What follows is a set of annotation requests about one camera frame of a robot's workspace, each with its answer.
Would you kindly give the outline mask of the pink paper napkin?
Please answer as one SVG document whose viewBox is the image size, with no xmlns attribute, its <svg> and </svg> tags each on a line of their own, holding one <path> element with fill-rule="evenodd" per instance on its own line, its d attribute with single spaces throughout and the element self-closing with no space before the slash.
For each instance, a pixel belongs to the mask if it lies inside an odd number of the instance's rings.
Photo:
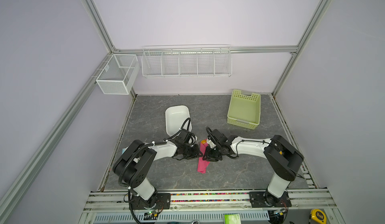
<svg viewBox="0 0 385 224">
<path fill-rule="evenodd" d="M 208 146 L 208 144 L 201 144 L 200 143 L 200 152 L 202 154 L 205 154 L 206 152 L 206 147 Z M 207 166 L 209 165 L 209 161 L 206 161 L 206 160 L 203 160 L 203 157 L 200 157 L 199 160 L 198 160 L 198 168 L 197 168 L 197 171 L 199 173 L 203 173 L 205 174 L 206 173 L 206 169 L 207 169 Z"/>
</svg>

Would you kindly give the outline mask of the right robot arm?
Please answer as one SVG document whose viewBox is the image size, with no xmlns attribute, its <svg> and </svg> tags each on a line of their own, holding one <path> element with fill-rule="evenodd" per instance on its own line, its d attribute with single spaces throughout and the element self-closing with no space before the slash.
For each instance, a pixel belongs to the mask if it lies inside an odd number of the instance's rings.
<svg viewBox="0 0 385 224">
<path fill-rule="evenodd" d="M 208 134 L 203 160 L 218 162 L 227 156 L 238 159 L 241 154 L 262 157 L 274 170 L 273 177 L 264 192 L 250 192 L 253 208 L 288 208 L 291 201 L 287 188 L 296 177 L 304 161 L 302 153 L 283 136 L 267 139 L 247 139 L 232 135 L 226 137 L 219 130 L 206 127 Z"/>
</svg>

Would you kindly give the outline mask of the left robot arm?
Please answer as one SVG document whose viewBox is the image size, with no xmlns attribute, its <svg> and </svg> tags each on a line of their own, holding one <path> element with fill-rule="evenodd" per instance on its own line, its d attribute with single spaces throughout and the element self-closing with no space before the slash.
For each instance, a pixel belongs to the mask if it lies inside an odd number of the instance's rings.
<svg viewBox="0 0 385 224">
<path fill-rule="evenodd" d="M 178 161 L 203 157 L 190 126 L 191 119 L 188 117 L 177 133 L 163 141 L 133 141 L 113 165 L 118 184 L 127 188 L 130 197 L 137 198 L 144 208 L 154 208 L 159 201 L 156 188 L 147 179 L 154 161 L 169 157 Z"/>
</svg>

